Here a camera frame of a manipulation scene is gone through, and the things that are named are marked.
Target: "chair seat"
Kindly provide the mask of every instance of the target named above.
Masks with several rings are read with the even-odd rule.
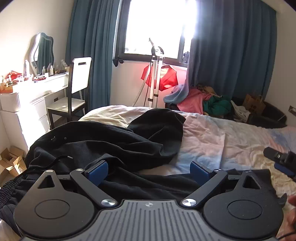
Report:
[[[72,98],[72,111],[78,109],[85,103],[85,100],[74,99]],[[47,106],[48,109],[58,110],[62,112],[68,112],[68,98],[64,97],[52,103],[50,106]]]

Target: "vanity table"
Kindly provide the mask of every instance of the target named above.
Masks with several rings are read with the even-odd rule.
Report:
[[[68,74],[56,74],[37,83],[19,83],[13,93],[5,94],[8,101],[1,98],[0,113],[11,145],[27,153],[30,146],[49,131],[46,106],[63,98],[66,87]]]

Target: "black chair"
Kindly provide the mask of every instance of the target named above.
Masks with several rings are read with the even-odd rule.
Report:
[[[53,114],[66,117],[69,122],[73,120],[73,114],[87,108],[85,100],[72,98],[72,94],[87,88],[90,65],[91,57],[73,59],[69,70],[67,97],[47,106],[51,130],[54,129]]]

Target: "hand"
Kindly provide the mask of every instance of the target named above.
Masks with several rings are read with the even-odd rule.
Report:
[[[296,207],[296,196],[289,196],[288,202]],[[284,229],[284,234],[288,234],[291,232],[296,232],[294,225],[296,223],[296,208],[291,210],[287,215],[287,223]],[[282,241],[296,241],[296,234],[287,236],[282,239]]]

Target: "mirror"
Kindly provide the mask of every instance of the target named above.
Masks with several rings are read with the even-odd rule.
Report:
[[[54,64],[53,44],[53,37],[47,36],[45,33],[37,34],[29,57],[35,76],[42,74],[43,66],[47,69],[50,63]]]

